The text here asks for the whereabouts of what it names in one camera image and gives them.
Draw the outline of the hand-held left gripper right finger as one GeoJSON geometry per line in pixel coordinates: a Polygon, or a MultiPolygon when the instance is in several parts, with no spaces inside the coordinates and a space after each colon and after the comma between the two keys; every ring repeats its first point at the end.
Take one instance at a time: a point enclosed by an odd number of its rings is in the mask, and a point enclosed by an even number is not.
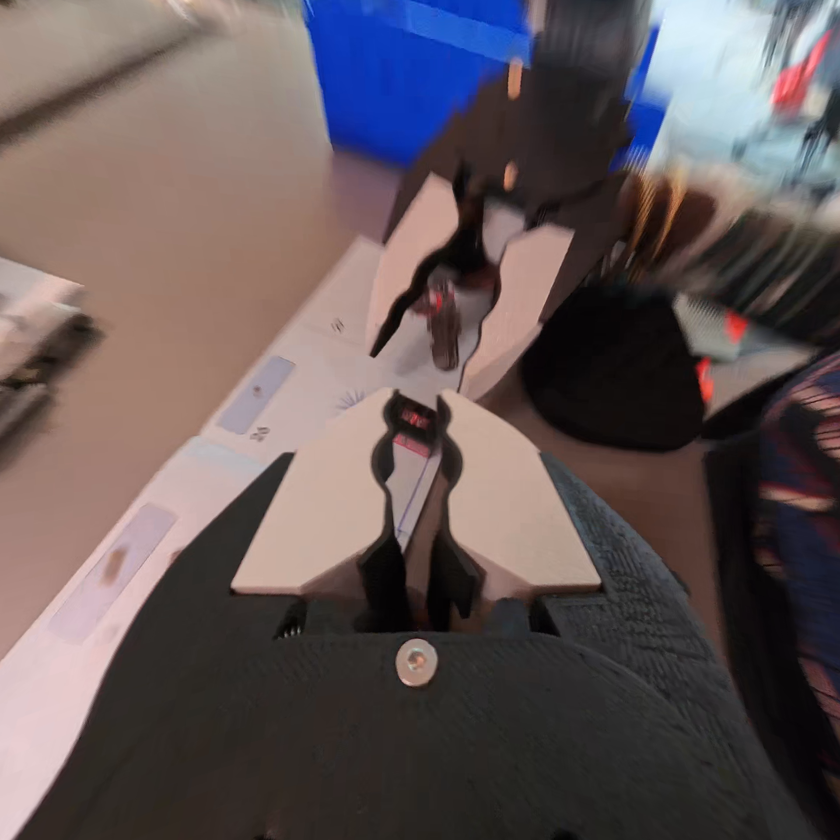
{"type": "Polygon", "coordinates": [[[452,390],[437,398],[446,489],[436,618],[478,621],[506,599],[594,594],[602,577],[538,447],[452,390]]]}

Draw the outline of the open white instruction booklet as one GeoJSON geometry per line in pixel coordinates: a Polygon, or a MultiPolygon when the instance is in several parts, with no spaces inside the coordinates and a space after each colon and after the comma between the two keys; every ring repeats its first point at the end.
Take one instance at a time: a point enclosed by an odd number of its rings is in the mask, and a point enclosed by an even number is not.
{"type": "Polygon", "coordinates": [[[14,838],[78,738],[102,678],[177,554],[278,456],[392,387],[431,406],[461,373],[408,348],[369,355],[374,321],[424,250],[358,238],[204,425],[158,470],[79,570],[2,659],[1,837],[14,838]]]}

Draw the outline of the dark brick piece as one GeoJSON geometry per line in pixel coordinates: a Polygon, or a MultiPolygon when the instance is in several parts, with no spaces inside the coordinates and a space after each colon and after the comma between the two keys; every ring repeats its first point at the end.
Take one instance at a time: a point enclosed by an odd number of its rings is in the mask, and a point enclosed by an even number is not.
{"type": "Polygon", "coordinates": [[[441,371],[454,371],[459,366],[461,320],[451,269],[441,266],[433,271],[424,304],[434,365],[441,371]]]}

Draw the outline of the black cushion pad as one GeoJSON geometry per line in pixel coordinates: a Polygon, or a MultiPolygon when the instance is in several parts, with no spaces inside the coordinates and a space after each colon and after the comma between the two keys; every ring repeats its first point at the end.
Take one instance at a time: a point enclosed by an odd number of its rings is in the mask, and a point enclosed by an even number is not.
{"type": "Polygon", "coordinates": [[[520,375],[542,419],[582,442],[668,453],[700,435],[697,360],[664,292],[579,287],[522,356],[520,375]]]}

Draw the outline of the grey desk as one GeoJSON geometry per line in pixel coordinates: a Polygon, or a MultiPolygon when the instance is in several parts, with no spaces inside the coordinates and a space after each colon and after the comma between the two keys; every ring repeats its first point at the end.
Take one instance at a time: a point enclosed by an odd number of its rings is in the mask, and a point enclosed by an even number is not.
{"type": "Polygon", "coordinates": [[[84,285],[102,331],[2,453],[2,655],[385,232],[403,174],[333,153],[302,21],[228,21],[2,150],[2,255],[84,285]]]}

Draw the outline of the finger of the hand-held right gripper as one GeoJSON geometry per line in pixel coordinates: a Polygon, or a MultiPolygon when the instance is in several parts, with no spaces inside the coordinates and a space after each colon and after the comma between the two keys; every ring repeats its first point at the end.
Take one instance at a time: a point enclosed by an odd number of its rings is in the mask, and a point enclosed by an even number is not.
{"type": "Polygon", "coordinates": [[[397,356],[429,312],[430,281],[453,279],[471,261],[471,203],[456,200],[454,185],[428,175],[388,238],[374,278],[366,323],[372,358],[397,356]]]}
{"type": "Polygon", "coordinates": [[[566,227],[543,225],[512,238],[499,264],[496,304],[480,325],[459,393],[477,402],[519,360],[542,329],[540,316],[573,240],[566,227]]]}

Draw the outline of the person's right forearm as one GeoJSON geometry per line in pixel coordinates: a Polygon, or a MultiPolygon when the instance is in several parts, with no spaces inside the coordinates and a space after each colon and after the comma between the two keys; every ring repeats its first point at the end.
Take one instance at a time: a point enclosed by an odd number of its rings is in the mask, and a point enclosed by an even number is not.
{"type": "Polygon", "coordinates": [[[634,175],[673,170],[621,172],[621,235],[604,278],[683,293],[788,340],[838,351],[838,221],[824,223],[802,205],[771,196],[731,164],[679,170],[687,193],[663,254],[651,266],[627,266],[634,175]]]}

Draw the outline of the grey toy brick truck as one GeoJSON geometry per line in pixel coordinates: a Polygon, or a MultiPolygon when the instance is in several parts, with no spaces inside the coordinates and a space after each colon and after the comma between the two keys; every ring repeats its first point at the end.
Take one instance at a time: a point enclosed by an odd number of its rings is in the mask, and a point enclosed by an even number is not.
{"type": "Polygon", "coordinates": [[[95,343],[81,283],[1,258],[1,439],[16,435],[95,343]]]}

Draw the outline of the person's black printed shirt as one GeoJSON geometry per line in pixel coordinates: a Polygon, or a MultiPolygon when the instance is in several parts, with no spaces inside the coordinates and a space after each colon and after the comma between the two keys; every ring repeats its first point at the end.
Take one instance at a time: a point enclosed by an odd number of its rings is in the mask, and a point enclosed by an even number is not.
{"type": "Polygon", "coordinates": [[[703,436],[727,653],[771,764],[838,838],[838,338],[703,436]]]}

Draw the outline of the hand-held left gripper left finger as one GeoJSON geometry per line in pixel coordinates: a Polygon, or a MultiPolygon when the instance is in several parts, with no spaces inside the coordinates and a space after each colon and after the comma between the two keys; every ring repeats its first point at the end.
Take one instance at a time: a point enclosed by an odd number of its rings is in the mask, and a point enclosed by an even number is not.
{"type": "Polygon", "coordinates": [[[394,536],[393,431],[381,388],[292,457],[233,580],[237,595],[363,597],[359,563],[394,536]]]}

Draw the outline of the blue plastic bin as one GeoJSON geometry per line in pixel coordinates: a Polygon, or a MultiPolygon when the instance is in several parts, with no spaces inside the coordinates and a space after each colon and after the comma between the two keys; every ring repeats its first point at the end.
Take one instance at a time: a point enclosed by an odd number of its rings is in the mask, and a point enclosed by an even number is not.
{"type": "Polygon", "coordinates": [[[411,165],[480,84],[520,96],[541,29],[529,2],[305,2],[333,145],[411,165]]]}

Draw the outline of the small red black brick assembly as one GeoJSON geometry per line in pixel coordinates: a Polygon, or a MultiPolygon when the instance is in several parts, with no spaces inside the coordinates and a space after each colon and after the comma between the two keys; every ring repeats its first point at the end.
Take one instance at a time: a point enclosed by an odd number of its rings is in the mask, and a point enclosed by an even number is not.
{"type": "Polygon", "coordinates": [[[436,411],[401,392],[395,392],[385,407],[385,419],[392,430],[392,442],[425,459],[438,446],[436,411]]]}

